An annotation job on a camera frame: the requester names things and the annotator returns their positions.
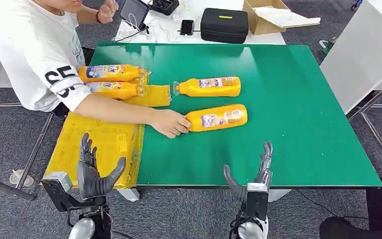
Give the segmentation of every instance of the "charging cable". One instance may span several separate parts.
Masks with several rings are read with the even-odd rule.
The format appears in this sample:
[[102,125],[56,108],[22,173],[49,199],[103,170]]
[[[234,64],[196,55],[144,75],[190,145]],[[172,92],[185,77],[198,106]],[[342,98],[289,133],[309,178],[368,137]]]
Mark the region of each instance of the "charging cable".
[[161,29],[161,30],[163,30],[164,32],[166,32],[167,33],[167,37],[168,37],[168,42],[170,42],[170,43],[178,43],[178,42],[183,42],[184,40],[185,40],[185,36],[181,39],[181,40],[175,40],[175,41],[171,41],[171,32],[169,31],[169,30],[167,30],[167,29],[164,29],[163,27],[162,27],[162,25],[160,24],[160,21],[157,19],[157,18],[155,18],[155,19],[153,19],[153,20],[151,20],[147,25],[148,26],[150,26],[150,24],[153,22],[153,21],[157,21],[157,23],[158,23],[158,25],[159,25],[159,28]]
[[143,29],[143,30],[139,29],[139,27],[137,25],[138,24],[137,18],[134,16],[134,14],[132,14],[132,13],[128,14],[128,20],[129,21],[126,21],[126,22],[129,23],[134,28],[134,30],[133,31],[120,31],[120,32],[127,32],[129,34],[129,36],[123,37],[120,40],[116,40],[116,37],[114,37],[114,38],[112,38],[112,41],[120,42],[120,41],[126,40],[128,38],[130,38],[129,41],[131,41],[134,36],[136,36],[137,34],[141,33],[142,31],[146,30],[146,29]]

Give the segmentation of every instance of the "power cord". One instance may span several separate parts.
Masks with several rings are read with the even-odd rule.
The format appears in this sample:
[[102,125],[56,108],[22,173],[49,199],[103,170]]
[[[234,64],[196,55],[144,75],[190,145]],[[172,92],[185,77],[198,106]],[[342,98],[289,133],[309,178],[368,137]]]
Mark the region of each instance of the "power cord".
[[114,41],[114,42],[120,42],[120,41],[123,41],[123,40],[125,40],[125,39],[127,39],[127,38],[130,38],[130,37],[133,37],[133,36],[137,35],[137,34],[140,33],[140,32],[145,31],[145,30],[146,30],[146,29],[143,29],[143,30],[141,30],[141,31],[138,31],[138,32],[136,32],[136,33],[130,35],[130,36],[126,36],[126,37],[124,37],[124,38],[122,38],[122,39],[120,39],[120,40]]
[[112,230],[112,232],[115,233],[115,234],[118,234],[118,235],[120,235],[120,236],[123,236],[123,237],[125,237],[125,238],[128,238],[128,239],[134,239],[134,238],[128,236],[127,234],[122,233],[122,232],[113,231],[113,230]]
[[376,223],[380,223],[382,224],[382,221],[379,221],[379,220],[375,220],[375,219],[372,219],[372,218],[366,218],[366,217],[357,217],[357,216],[338,216],[336,215],[335,213],[333,213],[331,210],[329,210],[327,207],[319,204],[319,203],[316,203],[315,201],[309,199],[306,195],[304,195],[299,189],[296,189],[297,192],[299,192],[303,197],[305,197],[307,200],[309,200],[310,202],[314,203],[315,205],[319,206],[319,207],[322,207],[324,208],[328,213],[334,215],[335,217],[338,217],[338,218],[354,218],[354,219],[363,219],[363,220],[368,220],[368,221],[374,221]]
[[238,213],[236,214],[236,217],[233,221],[229,223],[231,230],[229,231],[229,239],[232,239],[232,234],[235,232],[235,234],[238,234],[237,230],[240,225],[246,223],[247,221],[251,220],[251,218],[244,218],[243,214],[245,212],[245,208],[247,207],[246,203],[241,203],[241,208],[239,209]]
[[170,31],[169,30],[167,30],[167,29],[164,29],[163,27],[162,27],[162,25],[160,24],[160,21],[157,19],[157,18],[155,18],[155,19],[153,19],[153,20],[151,20],[147,25],[148,26],[151,26],[150,24],[152,23],[152,22],[154,22],[154,21],[157,21],[157,23],[158,23],[158,25],[159,25],[159,28],[161,29],[161,30],[163,30],[164,32],[166,32],[167,33],[167,37],[168,37],[168,42],[170,42],[170,43],[178,43],[178,42],[183,42],[184,41],[184,39],[185,39],[185,36],[180,40],[180,41],[171,41],[171,33],[170,33]]

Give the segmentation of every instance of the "orange juice bottle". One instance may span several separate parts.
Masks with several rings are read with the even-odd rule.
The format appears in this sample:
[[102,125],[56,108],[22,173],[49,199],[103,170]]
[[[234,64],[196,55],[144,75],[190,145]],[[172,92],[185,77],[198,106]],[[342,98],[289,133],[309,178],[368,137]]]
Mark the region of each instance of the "orange juice bottle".
[[236,127],[248,120],[247,109],[241,104],[189,112],[186,118],[192,124],[191,132]]
[[143,96],[144,86],[129,82],[91,82],[86,83],[95,95],[107,96],[114,99],[127,100],[133,96]]
[[174,82],[174,95],[185,94],[191,97],[238,96],[241,92],[239,77],[219,77],[209,79],[191,78],[185,82]]
[[144,71],[138,66],[127,64],[106,66],[83,66],[78,75],[83,82],[119,82],[132,81]]

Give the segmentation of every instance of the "bottle label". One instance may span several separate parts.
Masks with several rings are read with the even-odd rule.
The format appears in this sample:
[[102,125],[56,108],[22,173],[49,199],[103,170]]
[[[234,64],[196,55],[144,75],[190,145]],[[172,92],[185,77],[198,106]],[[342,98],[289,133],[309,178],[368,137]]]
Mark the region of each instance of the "bottle label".
[[122,82],[91,82],[86,83],[86,86],[90,88],[91,92],[103,92],[111,90],[115,87],[120,87]]
[[244,114],[241,110],[225,112],[223,117],[219,117],[216,114],[209,114],[201,116],[201,123],[203,127],[213,127],[226,123],[238,123],[242,121],[243,116]]
[[236,85],[236,80],[234,77],[209,78],[209,79],[200,79],[199,84],[200,84],[200,88],[234,86]]
[[201,122],[203,127],[213,127],[216,125],[225,124],[225,121],[223,120],[223,118],[218,117],[215,114],[201,116]]
[[122,74],[125,71],[125,64],[107,66],[88,66],[86,70],[87,78],[106,78]]
[[238,123],[242,121],[244,114],[241,110],[234,110],[231,112],[225,112],[223,117],[225,118],[226,123]]

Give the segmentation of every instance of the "paper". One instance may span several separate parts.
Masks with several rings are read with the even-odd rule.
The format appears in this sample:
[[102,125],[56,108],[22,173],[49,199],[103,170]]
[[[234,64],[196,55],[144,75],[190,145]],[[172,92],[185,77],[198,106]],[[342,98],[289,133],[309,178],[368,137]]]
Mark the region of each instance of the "paper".
[[289,9],[274,8],[272,6],[255,7],[254,11],[259,17],[281,28],[310,26],[320,24],[321,18],[306,18]]

